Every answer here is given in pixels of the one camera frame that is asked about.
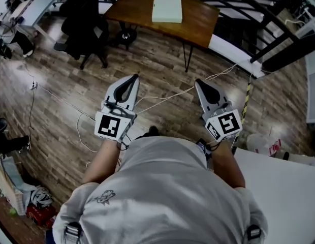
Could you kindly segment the person's grey shirt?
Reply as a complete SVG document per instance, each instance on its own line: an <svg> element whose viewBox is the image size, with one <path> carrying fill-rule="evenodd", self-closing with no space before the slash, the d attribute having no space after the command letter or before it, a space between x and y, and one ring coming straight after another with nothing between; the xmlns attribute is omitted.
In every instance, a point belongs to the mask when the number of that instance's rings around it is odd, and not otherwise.
<svg viewBox="0 0 315 244"><path fill-rule="evenodd" d="M113 175L81 184L53 224L55 244L264 244L265 215L251 191L207 167L196 144L131 142Z"/></svg>

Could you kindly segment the black waist device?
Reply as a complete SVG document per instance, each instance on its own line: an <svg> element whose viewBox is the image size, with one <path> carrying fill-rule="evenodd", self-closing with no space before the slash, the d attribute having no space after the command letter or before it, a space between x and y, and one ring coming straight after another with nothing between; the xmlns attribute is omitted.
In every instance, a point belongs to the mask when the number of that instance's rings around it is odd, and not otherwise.
<svg viewBox="0 0 315 244"><path fill-rule="evenodd" d="M198 141L197 141L197 143L196 143L196 145L198 145L202 150L203 150L203 153L204 153L204 155L205 155L205 157L206 157L206 159L208 160L209 158L211 158L211 147L210 147L210 145L208 145L207 143L206 143L206 141L205 140L203 140L202 138L200 138Z"/></svg>

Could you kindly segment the yellow black striped strip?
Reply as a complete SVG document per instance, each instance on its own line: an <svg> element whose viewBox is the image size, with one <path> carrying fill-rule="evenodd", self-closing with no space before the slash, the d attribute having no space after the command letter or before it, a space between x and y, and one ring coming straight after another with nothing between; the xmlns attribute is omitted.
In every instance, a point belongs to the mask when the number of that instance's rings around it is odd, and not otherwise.
<svg viewBox="0 0 315 244"><path fill-rule="evenodd" d="M242 125L244 124L245 115L247 112L247 105L248 105L248 101L249 101L249 92L250 92L250 84L251 84L251 82L249 82L247 85L246 97L245 97L244 107L243 107L243 111L242 111L242 115L241 115L241 124Z"/></svg>

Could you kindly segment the white table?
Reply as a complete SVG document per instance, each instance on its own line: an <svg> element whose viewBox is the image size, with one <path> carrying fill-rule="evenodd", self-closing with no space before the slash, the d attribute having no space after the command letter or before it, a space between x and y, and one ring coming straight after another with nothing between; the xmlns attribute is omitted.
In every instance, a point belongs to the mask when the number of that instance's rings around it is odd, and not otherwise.
<svg viewBox="0 0 315 244"><path fill-rule="evenodd" d="M42 34L46 39L55 44L56 41L39 26L39 21L57 1L58 0L26 0L11 14L10 20L16 21L18 31L34 37L35 34L30 32L32 29L37 34Z"/></svg>
<svg viewBox="0 0 315 244"><path fill-rule="evenodd" d="M315 244L315 166L240 148L235 159L267 219L265 244Z"/></svg>

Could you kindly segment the black metal railing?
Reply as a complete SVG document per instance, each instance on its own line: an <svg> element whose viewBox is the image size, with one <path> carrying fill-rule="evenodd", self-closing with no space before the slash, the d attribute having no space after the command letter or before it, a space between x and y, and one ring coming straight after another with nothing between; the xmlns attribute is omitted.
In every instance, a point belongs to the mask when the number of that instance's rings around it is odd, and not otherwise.
<svg viewBox="0 0 315 244"><path fill-rule="evenodd" d="M264 73L277 71L315 51L314 31L310 30L302 37L296 36L276 13L258 0L199 1L219 9L212 35L247 53L251 56L251 63L262 65Z"/></svg>

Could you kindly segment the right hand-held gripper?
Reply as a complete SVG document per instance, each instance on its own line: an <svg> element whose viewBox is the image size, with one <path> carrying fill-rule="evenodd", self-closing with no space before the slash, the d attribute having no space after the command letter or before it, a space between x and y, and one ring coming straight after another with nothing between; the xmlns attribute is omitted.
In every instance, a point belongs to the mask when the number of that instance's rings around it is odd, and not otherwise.
<svg viewBox="0 0 315 244"><path fill-rule="evenodd" d="M234 137L242 131L238 110L233 109L232 103L227 101L224 91L218 85L196 79L195 88L204 112L202 117L205 128L217 143ZM210 110L209 105L221 106Z"/></svg>

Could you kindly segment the pale green box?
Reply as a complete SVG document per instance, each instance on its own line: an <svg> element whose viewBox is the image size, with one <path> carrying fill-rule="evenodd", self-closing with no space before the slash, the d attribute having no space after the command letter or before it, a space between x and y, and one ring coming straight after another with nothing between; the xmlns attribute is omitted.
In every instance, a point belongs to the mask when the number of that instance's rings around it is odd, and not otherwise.
<svg viewBox="0 0 315 244"><path fill-rule="evenodd" d="M152 22L182 23L181 0L153 0Z"/></svg>

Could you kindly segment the white ledge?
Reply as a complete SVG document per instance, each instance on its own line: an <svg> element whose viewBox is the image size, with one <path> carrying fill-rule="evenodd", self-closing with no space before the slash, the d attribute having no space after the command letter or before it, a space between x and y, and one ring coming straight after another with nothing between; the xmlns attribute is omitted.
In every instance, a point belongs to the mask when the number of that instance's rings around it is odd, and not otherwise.
<svg viewBox="0 0 315 244"><path fill-rule="evenodd" d="M212 35L208 48L233 62L256 78L265 76L260 63L251 63L251 56L216 35Z"/></svg>

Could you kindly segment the person's left forearm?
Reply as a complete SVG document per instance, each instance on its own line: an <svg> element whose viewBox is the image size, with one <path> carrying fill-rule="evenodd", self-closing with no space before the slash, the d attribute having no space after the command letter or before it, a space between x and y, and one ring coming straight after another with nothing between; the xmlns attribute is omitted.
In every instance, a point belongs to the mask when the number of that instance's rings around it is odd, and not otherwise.
<svg viewBox="0 0 315 244"><path fill-rule="evenodd" d="M104 139L95 158L87 168L82 183L95 182L101 184L114 174L120 154L121 144Z"/></svg>

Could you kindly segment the white cabinet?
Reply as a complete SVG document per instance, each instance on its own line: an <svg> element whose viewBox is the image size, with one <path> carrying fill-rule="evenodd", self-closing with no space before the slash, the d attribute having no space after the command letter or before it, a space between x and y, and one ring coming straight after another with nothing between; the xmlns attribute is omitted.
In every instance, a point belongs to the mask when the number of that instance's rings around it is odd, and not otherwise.
<svg viewBox="0 0 315 244"><path fill-rule="evenodd" d="M308 124L315 123L315 51L305 57L308 100L307 100L307 115L306 122Z"/></svg>

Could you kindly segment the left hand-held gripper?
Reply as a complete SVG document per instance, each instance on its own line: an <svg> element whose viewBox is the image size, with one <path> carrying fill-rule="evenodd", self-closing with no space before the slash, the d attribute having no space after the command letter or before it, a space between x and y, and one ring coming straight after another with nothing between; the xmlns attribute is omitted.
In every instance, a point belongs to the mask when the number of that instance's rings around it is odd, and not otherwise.
<svg viewBox="0 0 315 244"><path fill-rule="evenodd" d="M137 74L119 79L108 87L101 111L95 116L94 134L104 139L122 142L137 115L134 109L140 78ZM127 109L114 103L126 103Z"/></svg>

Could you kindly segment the white cardboard box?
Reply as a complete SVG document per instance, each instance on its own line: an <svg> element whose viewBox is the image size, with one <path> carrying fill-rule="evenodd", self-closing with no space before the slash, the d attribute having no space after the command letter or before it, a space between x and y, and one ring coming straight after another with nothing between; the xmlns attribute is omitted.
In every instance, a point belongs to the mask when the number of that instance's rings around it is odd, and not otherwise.
<svg viewBox="0 0 315 244"><path fill-rule="evenodd" d="M315 157L309 157L306 155L290 154L289 152L285 152L283 159L286 161L291 161L291 162L300 163L300 164L315 167Z"/></svg>

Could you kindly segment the red box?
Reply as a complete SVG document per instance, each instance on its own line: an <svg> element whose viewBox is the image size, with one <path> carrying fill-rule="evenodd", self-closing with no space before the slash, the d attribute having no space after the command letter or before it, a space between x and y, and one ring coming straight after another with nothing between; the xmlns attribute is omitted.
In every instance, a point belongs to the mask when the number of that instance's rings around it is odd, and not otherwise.
<svg viewBox="0 0 315 244"><path fill-rule="evenodd" d="M26 210L26 216L30 218L36 225L52 228L57 212L51 205L43 208L37 208L30 204Z"/></svg>

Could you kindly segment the clear plastic bag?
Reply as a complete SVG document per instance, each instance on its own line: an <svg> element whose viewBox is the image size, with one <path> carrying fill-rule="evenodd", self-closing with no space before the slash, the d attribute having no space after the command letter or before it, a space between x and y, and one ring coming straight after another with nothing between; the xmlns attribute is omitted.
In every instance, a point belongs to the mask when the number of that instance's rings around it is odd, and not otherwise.
<svg viewBox="0 0 315 244"><path fill-rule="evenodd" d="M261 134L250 134L247 137L246 147L249 151L273 157L281 147L281 140Z"/></svg>

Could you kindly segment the black office chair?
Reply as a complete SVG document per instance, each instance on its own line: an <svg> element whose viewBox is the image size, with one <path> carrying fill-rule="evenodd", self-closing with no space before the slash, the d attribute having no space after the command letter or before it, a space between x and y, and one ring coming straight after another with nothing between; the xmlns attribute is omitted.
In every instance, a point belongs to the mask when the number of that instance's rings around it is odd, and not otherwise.
<svg viewBox="0 0 315 244"><path fill-rule="evenodd" d="M67 0L61 5L59 12L66 18L61 31L67 35L67 40L55 43L54 49L67 53L75 60L84 56L80 69L84 69L92 54L106 68L108 64L101 52L108 42L109 25L99 14L99 0Z"/></svg>

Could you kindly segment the person's right forearm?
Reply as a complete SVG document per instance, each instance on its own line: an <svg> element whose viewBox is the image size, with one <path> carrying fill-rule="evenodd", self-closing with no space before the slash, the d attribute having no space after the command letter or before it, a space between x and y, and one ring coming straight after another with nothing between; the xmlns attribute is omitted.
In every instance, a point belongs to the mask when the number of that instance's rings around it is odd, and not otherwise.
<svg viewBox="0 0 315 244"><path fill-rule="evenodd" d="M212 151L214 173L232 188L245 188L245 179L228 142L221 142Z"/></svg>

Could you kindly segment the person's black trousers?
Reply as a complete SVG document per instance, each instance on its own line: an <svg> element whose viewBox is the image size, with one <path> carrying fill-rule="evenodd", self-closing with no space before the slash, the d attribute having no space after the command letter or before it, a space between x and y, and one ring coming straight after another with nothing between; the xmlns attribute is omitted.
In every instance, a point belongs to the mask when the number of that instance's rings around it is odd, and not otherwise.
<svg viewBox="0 0 315 244"><path fill-rule="evenodd" d="M145 134L142 136L139 136L137 139L143 138L143 137L158 137L160 135L158 129L156 126L151 126Z"/></svg>

